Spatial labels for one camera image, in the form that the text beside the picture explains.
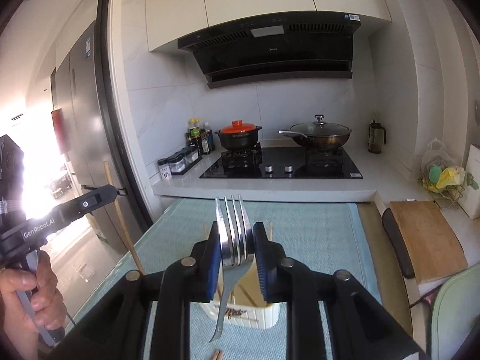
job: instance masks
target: black glass cooktop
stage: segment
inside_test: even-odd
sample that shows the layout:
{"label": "black glass cooktop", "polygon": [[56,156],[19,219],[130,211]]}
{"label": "black glass cooktop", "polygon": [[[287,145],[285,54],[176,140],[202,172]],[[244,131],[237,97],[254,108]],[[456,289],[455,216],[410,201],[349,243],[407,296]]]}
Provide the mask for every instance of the black glass cooktop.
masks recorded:
{"label": "black glass cooktop", "polygon": [[201,179],[363,179],[342,148],[333,152],[302,147],[255,147],[223,152]]}

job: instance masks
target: refrigerator door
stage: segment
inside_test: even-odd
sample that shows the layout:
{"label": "refrigerator door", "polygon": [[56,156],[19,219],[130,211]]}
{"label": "refrigerator door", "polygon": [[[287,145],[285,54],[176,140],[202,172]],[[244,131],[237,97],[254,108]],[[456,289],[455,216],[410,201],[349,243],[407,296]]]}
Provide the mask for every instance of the refrigerator door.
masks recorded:
{"label": "refrigerator door", "polygon": [[[114,186],[122,189],[123,185],[110,154],[98,101],[94,28],[95,22],[80,36],[56,73],[58,107],[62,108],[64,114],[65,127],[71,144],[68,156],[78,183],[92,187],[107,184],[104,162],[108,161]],[[130,237],[135,242],[142,234],[140,226],[128,199],[119,196],[117,200]],[[113,204],[96,210],[93,216],[107,242],[115,250],[125,253],[123,235]]]}

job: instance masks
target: cutting board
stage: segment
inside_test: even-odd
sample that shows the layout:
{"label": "cutting board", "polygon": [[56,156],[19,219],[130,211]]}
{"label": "cutting board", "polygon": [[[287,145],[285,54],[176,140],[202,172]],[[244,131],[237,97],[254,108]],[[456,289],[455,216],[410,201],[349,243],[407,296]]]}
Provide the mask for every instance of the cutting board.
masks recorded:
{"label": "cutting board", "polygon": [[453,275],[467,267],[455,233],[434,202],[390,202],[417,283]]}

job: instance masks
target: range hood vent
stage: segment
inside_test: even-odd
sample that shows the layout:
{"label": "range hood vent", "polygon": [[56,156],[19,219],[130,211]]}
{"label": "range hood vent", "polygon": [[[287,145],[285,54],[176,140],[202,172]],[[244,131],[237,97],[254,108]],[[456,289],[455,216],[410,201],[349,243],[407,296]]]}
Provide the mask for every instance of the range hood vent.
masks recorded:
{"label": "range hood vent", "polygon": [[178,40],[192,52],[208,87],[287,78],[351,78],[359,17],[285,12],[218,24]]}

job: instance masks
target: orange lid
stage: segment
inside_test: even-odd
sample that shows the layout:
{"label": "orange lid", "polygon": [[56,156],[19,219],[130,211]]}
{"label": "orange lid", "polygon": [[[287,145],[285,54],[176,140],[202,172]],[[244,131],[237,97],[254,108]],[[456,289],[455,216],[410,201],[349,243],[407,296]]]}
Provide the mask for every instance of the orange lid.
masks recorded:
{"label": "orange lid", "polygon": [[257,126],[250,123],[243,123],[243,120],[234,120],[231,126],[224,127],[220,130],[226,134],[238,134],[239,132],[247,132],[255,130]]}

